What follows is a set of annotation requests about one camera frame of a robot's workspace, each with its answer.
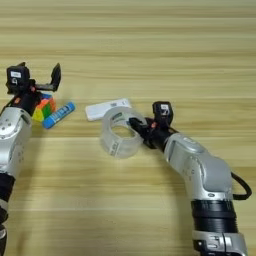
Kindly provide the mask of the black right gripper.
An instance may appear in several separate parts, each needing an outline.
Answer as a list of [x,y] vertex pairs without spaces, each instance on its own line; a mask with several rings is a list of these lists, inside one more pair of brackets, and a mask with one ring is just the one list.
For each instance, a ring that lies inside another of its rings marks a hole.
[[138,134],[146,134],[144,144],[150,149],[159,149],[164,151],[169,137],[176,133],[176,130],[170,127],[162,128],[157,122],[149,121],[149,124],[143,123],[138,118],[129,119],[130,126]]

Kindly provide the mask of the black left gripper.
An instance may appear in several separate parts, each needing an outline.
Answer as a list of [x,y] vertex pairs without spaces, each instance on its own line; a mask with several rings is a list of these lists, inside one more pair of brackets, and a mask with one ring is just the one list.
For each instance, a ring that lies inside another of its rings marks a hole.
[[[25,67],[26,62],[21,62],[17,66]],[[51,85],[50,84],[36,84],[30,86],[24,91],[15,92],[13,98],[7,104],[8,107],[16,107],[23,109],[28,114],[33,114],[37,105],[41,103],[42,94],[44,92],[58,90],[61,81],[61,66],[59,63],[55,65],[51,74]]]

